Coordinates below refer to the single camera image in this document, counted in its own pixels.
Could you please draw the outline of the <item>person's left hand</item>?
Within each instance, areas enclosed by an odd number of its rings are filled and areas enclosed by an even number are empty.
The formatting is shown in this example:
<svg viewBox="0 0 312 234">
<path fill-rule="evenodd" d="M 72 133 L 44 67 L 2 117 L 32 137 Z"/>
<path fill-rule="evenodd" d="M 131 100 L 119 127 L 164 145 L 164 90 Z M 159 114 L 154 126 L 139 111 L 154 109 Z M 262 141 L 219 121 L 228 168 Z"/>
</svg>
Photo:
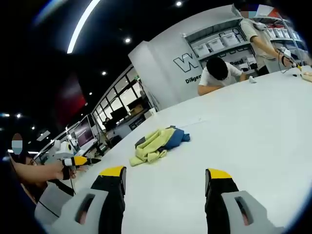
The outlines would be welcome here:
<svg viewBox="0 0 312 234">
<path fill-rule="evenodd" d="M 56 163 L 56 178 L 59 180 L 69 180 L 76 178 L 76 170 L 72 170 L 68 166 L 64 166 L 62 162 L 58 161 Z"/>
</svg>

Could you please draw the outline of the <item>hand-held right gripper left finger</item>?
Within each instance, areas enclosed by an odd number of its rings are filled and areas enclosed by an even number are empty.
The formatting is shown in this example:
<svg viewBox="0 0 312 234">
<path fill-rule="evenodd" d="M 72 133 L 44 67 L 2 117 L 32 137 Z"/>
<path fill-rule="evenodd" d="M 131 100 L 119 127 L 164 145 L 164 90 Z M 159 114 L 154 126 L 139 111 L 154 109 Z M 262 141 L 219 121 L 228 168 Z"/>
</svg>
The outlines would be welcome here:
<svg viewBox="0 0 312 234">
<path fill-rule="evenodd" d="M 126 167 L 99 173 L 91 188 L 67 201 L 52 224 L 53 234 L 120 234 L 125 211 Z"/>
</svg>

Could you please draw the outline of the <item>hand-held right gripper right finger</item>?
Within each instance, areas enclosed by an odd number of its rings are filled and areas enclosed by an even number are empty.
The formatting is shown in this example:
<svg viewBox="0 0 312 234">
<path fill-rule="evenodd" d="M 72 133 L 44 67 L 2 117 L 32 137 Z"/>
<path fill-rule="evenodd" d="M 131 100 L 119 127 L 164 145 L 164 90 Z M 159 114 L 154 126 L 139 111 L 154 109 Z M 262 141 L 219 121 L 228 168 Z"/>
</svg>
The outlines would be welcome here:
<svg viewBox="0 0 312 234">
<path fill-rule="evenodd" d="M 240 191 L 231 175 L 208 168 L 205 171 L 205 213 L 209 234 L 281 234 L 266 208 L 247 191 Z"/>
</svg>

